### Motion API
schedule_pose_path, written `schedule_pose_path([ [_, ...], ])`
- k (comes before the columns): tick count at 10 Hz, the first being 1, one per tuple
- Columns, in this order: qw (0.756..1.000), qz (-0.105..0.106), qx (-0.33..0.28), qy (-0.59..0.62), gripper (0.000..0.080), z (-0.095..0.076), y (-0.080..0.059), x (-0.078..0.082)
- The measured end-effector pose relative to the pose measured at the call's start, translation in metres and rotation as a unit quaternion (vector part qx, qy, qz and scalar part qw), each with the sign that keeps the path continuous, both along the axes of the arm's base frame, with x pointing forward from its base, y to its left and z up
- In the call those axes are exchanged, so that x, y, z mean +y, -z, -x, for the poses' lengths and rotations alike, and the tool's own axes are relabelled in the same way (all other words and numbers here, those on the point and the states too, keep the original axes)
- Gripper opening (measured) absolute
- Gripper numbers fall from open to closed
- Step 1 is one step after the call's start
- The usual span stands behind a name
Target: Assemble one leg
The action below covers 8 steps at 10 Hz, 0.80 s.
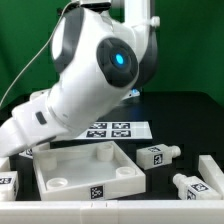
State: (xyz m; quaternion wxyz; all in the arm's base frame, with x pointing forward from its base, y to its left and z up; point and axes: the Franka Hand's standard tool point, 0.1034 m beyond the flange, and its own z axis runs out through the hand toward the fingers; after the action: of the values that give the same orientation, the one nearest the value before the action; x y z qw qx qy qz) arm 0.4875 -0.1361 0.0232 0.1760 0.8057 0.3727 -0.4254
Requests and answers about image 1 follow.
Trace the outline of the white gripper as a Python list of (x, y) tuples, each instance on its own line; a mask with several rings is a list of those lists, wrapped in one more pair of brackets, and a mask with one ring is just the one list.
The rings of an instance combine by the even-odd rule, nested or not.
[(20, 153), (63, 132), (45, 100), (29, 101), (15, 107), (12, 117), (0, 127), (0, 157)]

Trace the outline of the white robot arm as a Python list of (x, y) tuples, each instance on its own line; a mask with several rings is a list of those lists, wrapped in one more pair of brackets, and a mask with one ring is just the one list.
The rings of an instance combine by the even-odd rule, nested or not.
[(51, 37), (59, 81), (12, 110), (0, 126), (0, 157), (52, 140), (78, 137), (155, 72), (160, 18), (155, 0), (124, 0), (125, 21), (111, 0), (71, 0)]

